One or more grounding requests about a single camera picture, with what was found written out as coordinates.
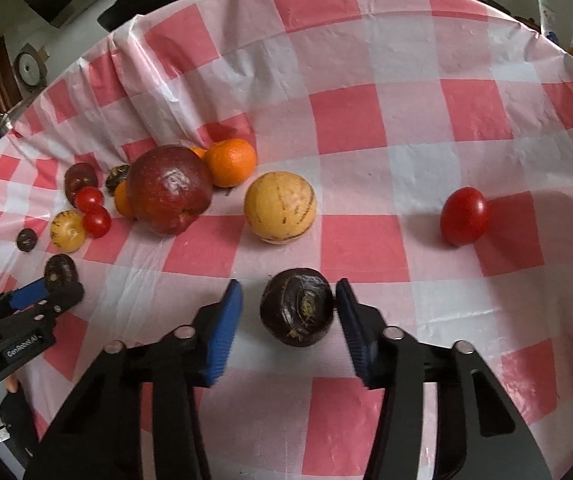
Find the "metal screw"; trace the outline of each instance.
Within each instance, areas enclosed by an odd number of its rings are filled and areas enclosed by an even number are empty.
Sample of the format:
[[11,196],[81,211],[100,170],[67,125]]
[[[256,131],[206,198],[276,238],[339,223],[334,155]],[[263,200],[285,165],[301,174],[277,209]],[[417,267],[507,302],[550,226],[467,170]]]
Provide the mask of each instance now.
[[404,330],[396,326],[388,326],[383,330],[382,334],[387,339],[393,339],[394,341],[397,341],[404,337]]
[[468,341],[458,341],[455,343],[455,349],[463,354],[472,354],[475,348]]
[[122,349],[124,349],[124,343],[122,343],[121,341],[118,341],[117,339],[114,339],[113,341],[109,341],[108,343],[106,343],[104,345],[104,351],[107,354],[117,354],[117,353],[121,352]]
[[182,325],[173,330],[173,335],[178,339],[191,339],[196,334],[196,329],[191,325]]

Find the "cherry tomato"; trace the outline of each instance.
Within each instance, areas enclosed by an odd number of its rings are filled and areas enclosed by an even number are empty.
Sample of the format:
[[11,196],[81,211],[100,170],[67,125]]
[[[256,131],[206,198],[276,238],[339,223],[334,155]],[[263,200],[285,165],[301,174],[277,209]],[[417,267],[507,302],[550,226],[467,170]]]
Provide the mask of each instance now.
[[472,244],[488,227],[489,204],[474,187],[458,189],[444,203],[440,229],[448,243],[454,246]]
[[75,194],[75,206],[83,213],[104,205],[104,195],[97,187],[86,186]]
[[111,229],[111,215],[101,205],[91,208],[82,219],[82,226],[87,235],[100,238]]

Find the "dark brown round fruit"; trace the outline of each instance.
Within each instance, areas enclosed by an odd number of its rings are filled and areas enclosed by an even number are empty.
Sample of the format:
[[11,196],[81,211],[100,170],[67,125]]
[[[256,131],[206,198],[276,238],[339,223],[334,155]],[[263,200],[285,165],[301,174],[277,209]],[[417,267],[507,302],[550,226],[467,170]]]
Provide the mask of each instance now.
[[95,168],[86,162],[73,164],[64,174],[64,193],[71,205],[75,206],[75,194],[83,187],[98,187]]
[[75,262],[67,254],[51,256],[44,266],[44,287],[55,290],[67,283],[77,282],[78,271]]
[[109,195],[115,196],[116,188],[123,180],[126,180],[126,175],[128,175],[128,170],[131,168],[128,164],[122,164],[122,166],[116,166],[111,168],[111,171],[106,175],[106,190]]
[[18,233],[15,243],[20,251],[28,253],[38,243],[38,235],[33,231],[33,229],[27,227]]
[[160,146],[138,158],[126,179],[135,216],[153,233],[184,232],[208,206],[213,183],[202,160],[183,146]]
[[317,270],[283,270],[264,289],[260,318],[282,343],[298,347],[317,343],[333,322],[329,282]]

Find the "red tomato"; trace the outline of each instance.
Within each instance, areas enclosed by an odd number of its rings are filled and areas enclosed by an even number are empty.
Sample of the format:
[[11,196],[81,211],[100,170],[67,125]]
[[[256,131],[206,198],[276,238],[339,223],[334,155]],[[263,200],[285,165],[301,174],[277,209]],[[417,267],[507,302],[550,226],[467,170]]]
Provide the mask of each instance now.
[[104,195],[97,187],[86,186],[75,194],[75,206],[83,213],[104,205]]
[[454,245],[468,245],[479,240],[489,227],[489,204],[474,187],[462,187],[444,204],[440,229],[444,239]]
[[87,235],[100,238],[111,229],[111,215],[101,205],[91,208],[82,218],[82,227]]

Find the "table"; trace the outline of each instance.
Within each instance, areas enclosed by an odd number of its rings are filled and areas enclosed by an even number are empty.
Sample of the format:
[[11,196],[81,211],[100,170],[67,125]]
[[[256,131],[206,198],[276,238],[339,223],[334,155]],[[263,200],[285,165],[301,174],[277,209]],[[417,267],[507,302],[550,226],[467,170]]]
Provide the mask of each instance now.
[[[84,302],[24,370],[40,431],[106,341],[153,342],[236,278],[246,307],[228,370],[198,394],[214,478],[361,478],[381,394],[354,377],[339,323],[294,349],[258,316],[269,276],[302,266],[349,278],[420,341],[472,342],[561,476],[573,462],[573,58],[474,0],[183,0],[137,17],[0,141],[0,291],[57,252],[48,225],[68,207],[71,164],[106,175],[156,145],[231,136],[255,145],[256,175],[313,184],[313,228],[287,246],[255,238],[250,181],[176,238],[113,209],[109,234],[72,254]],[[492,224],[453,250],[438,219],[461,186],[490,199]],[[24,226],[41,235],[29,254],[14,246]],[[421,478],[430,400],[425,427]],[[150,428],[144,410],[148,475]]]

